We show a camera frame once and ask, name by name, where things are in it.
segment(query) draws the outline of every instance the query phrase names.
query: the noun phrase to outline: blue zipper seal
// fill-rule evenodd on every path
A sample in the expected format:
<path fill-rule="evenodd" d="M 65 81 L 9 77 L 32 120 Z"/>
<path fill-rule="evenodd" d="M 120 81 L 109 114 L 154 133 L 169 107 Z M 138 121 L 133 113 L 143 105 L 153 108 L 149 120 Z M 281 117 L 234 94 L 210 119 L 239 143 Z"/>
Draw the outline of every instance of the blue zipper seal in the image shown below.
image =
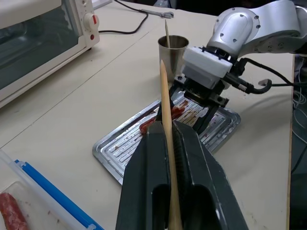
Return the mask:
<path fill-rule="evenodd" d="M 89 228 L 90 225 L 95 225 L 95 230 L 104 230 L 29 163 L 25 162 L 21 168 L 83 226 Z"/>

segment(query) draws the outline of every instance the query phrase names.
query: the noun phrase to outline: table surface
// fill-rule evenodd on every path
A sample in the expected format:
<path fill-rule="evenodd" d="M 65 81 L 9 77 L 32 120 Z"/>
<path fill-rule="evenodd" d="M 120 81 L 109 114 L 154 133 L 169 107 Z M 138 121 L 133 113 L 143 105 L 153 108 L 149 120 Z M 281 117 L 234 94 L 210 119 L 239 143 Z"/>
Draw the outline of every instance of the table surface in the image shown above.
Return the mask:
<path fill-rule="evenodd" d="M 138 9 L 170 9 L 129 3 Z M 170 34 L 206 45 L 215 17 L 173 10 Z M 130 31 L 142 14 L 113 2 L 97 9 L 99 29 Z M 164 20 L 150 15 L 136 34 L 102 34 L 100 43 L 0 109 L 0 148 L 31 163 L 95 219 L 115 228 L 121 186 L 92 155 L 93 144 L 160 97 L 158 45 Z M 248 55 L 292 79 L 293 55 Z M 274 75 L 247 65 L 257 85 Z M 223 166 L 251 230 L 286 229 L 291 87 L 247 95 L 223 92 L 241 116 L 235 134 L 214 155 Z"/>

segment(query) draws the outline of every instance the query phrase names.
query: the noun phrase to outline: oven knob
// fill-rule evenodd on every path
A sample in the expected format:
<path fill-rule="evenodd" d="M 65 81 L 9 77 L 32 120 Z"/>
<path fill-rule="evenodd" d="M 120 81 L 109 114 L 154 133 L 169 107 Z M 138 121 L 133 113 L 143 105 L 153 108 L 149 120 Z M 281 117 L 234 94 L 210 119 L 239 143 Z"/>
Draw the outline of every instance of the oven knob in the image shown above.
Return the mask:
<path fill-rule="evenodd" d="M 83 18 L 83 24 L 87 30 L 98 30 L 99 19 L 97 15 L 93 13 L 87 13 Z"/>

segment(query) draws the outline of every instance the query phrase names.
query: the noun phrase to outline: wrench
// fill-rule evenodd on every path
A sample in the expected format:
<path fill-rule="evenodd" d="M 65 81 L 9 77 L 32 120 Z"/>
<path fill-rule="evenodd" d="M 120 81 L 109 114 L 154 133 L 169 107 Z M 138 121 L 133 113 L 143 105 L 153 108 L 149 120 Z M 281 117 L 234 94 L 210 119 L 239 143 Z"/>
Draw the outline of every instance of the wrench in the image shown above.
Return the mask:
<path fill-rule="evenodd" d="M 145 12 L 147 12 L 149 14 L 152 14 L 152 15 L 160 16 L 161 18 L 173 18 L 174 17 L 174 13 L 173 12 L 161 13 L 161 12 L 149 11 L 149 10 L 142 10 L 142 11 L 145 11 Z"/>

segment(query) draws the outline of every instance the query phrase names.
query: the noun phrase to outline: black cable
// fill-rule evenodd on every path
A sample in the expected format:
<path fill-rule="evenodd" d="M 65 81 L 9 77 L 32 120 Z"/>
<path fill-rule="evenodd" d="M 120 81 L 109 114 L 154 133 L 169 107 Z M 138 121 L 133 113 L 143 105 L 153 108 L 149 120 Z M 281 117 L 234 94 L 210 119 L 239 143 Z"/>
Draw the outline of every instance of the black cable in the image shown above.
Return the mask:
<path fill-rule="evenodd" d="M 117 30 L 99 30 L 99 33 L 116 33 L 116 34 L 123 34 L 123 35 L 131 35 L 134 34 L 136 32 L 138 32 L 138 30 L 140 29 L 140 27 L 143 25 L 143 23 L 146 21 L 146 19 L 148 18 L 148 13 L 142 10 L 138 10 L 135 8 L 132 8 L 130 6 L 125 5 L 124 3 L 118 1 L 118 0 L 114 0 L 115 2 L 119 3 L 120 5 L 123 5 L 124 7 L 129 8 L 130 10 L 139 12 L 139 13 L 143 13 L 146 14 L 146 16 L 144 17 L 144 19 L 141 21 L 140 25 L 134 30 L 134 31 L 130 31 L 130 32 L 125 32 L 125 31 L 117 31 Z"/>
<path fill-rule="evenodd" d="M 243 79 L 239 78 L 238 76 L 232 73 L 226 73 L 223 80 L 231 84 L 233 87 L 237 88 L 238 90 L 241 90 L 246 93 L 263 94 L 269 91 L 272 87 L 272 81 L 270 79 L 267 79 L 263 88 L 256 89 L 253 84 L 244 81 Z"/>
<path fill-rule="evenodd" d="M 305 146 L 305 148 L 303 149 L 303 151 L 301 152 L 297 162 L 295 163 L 295 166 L 293 167 L 293 169 L 291 170 L 291 174 L 294 173 L 294 171 L 297 169 L 298 165 L 300 164 L 304 154 L 306 153 L 307 150 L 307 145 Z"/>
<path fill-rule="evenodd" d="M 244 61 L 246 62 L 249 62 L 250 64 L 254 65 L 254 66 L 257 66 L 259 68 L 262 68 L 262 69 L 265 69 L 273 74 L 275 74 L 276 76 L 280 77 L 284 82 L 286 82 L 286 84 L 272 84 L 272 86 L 275 86 L 275 87 L 278 87 L 278 86 L 307 86 L 307 82 L 302 82 L 302 83 L 293 83 L 293 82 L 290 82 L 284 75 L 282 75 L 281 73 L 277 72 L 276 70 L 268 67 L 268 66 L 265 66 L 265 65 L 262 65 L 250 58 L 243 58 Z"/>

